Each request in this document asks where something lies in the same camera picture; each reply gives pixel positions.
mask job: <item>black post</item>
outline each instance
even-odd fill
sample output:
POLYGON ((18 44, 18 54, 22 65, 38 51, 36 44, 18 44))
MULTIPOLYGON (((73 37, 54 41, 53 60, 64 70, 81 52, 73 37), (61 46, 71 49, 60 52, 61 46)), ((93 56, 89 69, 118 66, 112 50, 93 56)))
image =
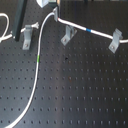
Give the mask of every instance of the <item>black post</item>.
POLYGON ((18 0, 18 6, 12 30, 12 36, 15 39, 15 41, 19 41, 20 38, 20 31, 23 24, 26 5, 27 0, 18 0))

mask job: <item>metal clamp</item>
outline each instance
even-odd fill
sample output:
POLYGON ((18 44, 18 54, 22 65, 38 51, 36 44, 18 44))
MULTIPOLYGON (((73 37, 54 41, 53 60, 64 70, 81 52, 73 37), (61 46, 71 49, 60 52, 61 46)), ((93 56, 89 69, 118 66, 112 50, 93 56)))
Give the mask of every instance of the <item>metal clamp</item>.
POLYGON ((53 12, 54 12, 54 20, 57 22, 58 21, 58 8, 57 7, 54 8, 53 12))
POLYGON ((115 30, 115 32, 113 33, 113 40, 111 42, 111 44, 109 45, 109 49, 115 53, 117 48, 119 47, 120 44, 120 40, 123 39, 122 36, 122 32, 119 31, 118 29, 115 30))
POLYGON ((77 30, 69 25, 66 25, 66 34, 65 36, 61 39, 61 42, 65 46, 72 38, 73 36, 77 33, 77 30))
POLYGON ((25 25, 23 50, 29 50, 30 48, 32 31, 31 25, 25 25))

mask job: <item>mounting bracket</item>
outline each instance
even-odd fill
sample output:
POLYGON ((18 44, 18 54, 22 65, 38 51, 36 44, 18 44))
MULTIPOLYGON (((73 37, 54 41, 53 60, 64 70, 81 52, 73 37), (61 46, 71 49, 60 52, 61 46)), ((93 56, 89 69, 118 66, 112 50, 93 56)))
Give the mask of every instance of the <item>mounting bracket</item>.
POLYGON ((23 50, 29 50, 30 48, 32 31, 31 25, 25 25, 23 50))
POLYGON ((118 29, 115 30, 115 32, 113 33, 113 40, 111 42, 111 44, 109 45, 109 49, 115 53, 117 48, 119 47, 120 44, 120 40, 123 39, 122 36, 122 32, 119 31, 118 29))
POLYGON ((66 25, 66 34, 65 36, 61 39, 61 42, 65 46, 72 38, 73 36, 77 33, 77 30, 69 25, 66 25))

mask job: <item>screw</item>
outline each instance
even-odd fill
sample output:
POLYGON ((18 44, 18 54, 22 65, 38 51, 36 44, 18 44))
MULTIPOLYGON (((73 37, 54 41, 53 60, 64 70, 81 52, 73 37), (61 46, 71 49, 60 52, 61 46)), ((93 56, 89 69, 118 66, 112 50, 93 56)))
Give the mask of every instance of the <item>screw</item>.
POLYGON ((26 47, 28 47, 28 44, 25 44, 26 47))
POLYGON ((115 47, 114 47, 113 45, 111 46, 111 48, 112 48, 112 49, 115 49, 115 47))
POLYGON ((66 38, 63 39, 63 42, 66 42, 66 38))

